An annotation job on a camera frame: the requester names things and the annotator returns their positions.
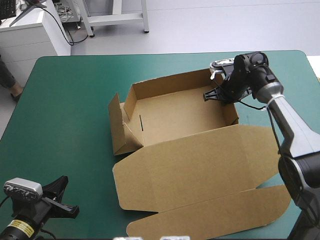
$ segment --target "open cardboard box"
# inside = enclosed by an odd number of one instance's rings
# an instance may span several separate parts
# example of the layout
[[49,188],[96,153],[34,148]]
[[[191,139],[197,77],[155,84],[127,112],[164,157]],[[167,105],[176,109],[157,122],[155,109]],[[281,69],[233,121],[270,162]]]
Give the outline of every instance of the open cardboard box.
[[109,104],[120,206],[157,212],[127,227],[145,240],[205,240],[267,225],[287,209],[284,185],[256,189],[278,172],[268,127],[238,125],[234,104],[203,100],[208,69],[132,85]]
[[113,153],[237,124],[234,104],[204,102],[211,84],[203,69],[135,83],[124,103],[116,94],[109,104]]

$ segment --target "cardboard flap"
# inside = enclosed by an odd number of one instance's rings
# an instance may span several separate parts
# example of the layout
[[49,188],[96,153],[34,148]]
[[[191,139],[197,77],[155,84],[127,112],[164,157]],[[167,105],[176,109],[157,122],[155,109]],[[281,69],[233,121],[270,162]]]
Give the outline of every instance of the cardboard flap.
[[164,212],[254,189],[278,160],[271,128],[232,125],[145,146],[113,175],[123,209]]
[[112,147],[115,154],[126,144],[125,130],[123,127],[122,111],[120,108],[119,94],[117,93],[108,105]]
[[123,109],[125,110],[125,113],[128,116],[129,120],[132,118],[132,114],[134,113],[136,104],[137,104],[136,93],[135,93],[134,87],[131,86],[123,106]]
[[125,122],[123,123],[123,129],[125,135],[125,144],[117,152],[115,152],[114,155],[134,152],[143,147],[143,144],[135,137]]
[[286,211],[290,200],[284,185],[253,189],[131,222],[126,232],[144,240],[162,236],[207,240],[270,224]]
[[201,88],[211,84],[208,68],[183,72],[133,84],[136,99],[146,99],[174,92]]

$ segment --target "gray floor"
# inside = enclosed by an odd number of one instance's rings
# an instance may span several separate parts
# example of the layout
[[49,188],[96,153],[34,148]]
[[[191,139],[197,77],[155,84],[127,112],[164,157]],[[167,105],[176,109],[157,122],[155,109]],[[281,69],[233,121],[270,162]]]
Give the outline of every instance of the gray floor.
[[[109,1],[87,0],[91,15],[111,10]],[[150,33],[142,24],[101,26],[72,49],[73,55],[162,54],[301,50],[320,55],[320,1],[316,0],[147,0]],[[125,13],[140,0],[123,0]],[[72,32],[74,40],[84,29]],[[320,69],[320,61],[313,65]],[[0,88],[0,137],[15,104]]]

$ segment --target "green table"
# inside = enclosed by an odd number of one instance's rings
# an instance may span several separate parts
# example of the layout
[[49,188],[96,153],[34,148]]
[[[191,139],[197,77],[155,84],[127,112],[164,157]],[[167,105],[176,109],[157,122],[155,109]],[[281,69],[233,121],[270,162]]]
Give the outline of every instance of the green table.
[[[45,228],[58,238],[124,236],[129,222],[148,212],[122,210],[112,167],[108,103],[124,101],[132,83],[208,68],[236,52],[98,55],[40,58],[0,142],[0,184],[14,177],[43,185],[69,177],[63,202],[80,206],[77,219],[51,219]],[[286,99],[312,129],[320,132],[320,86],[303,52],[267,52]],[[245,102],[261,105],[251,97]],[[241,124],[269,126],[267,112],[236,104]],[[278,175],[264,186],[280,184]],[[0,192],[0,199],[5,195]],[[276,222],[228,238],[286,238],[299,214],[294,204]],[[11,203],[0,209],[0,229],[11,220]]]

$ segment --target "white desk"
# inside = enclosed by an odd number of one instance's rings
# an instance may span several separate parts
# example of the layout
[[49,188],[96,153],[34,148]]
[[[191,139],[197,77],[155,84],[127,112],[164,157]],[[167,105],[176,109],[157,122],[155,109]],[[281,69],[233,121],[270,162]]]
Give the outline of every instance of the white desk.
[[[63,30],[52,0],[47,0],[44,5]],[[38,58],[68,56],[71,54],[71,46],[65,41],[54,19],[42,9],[32,10],[9,27],[14,19],[8,18],[0,25],[0,54],[14,77],[25,85]]]

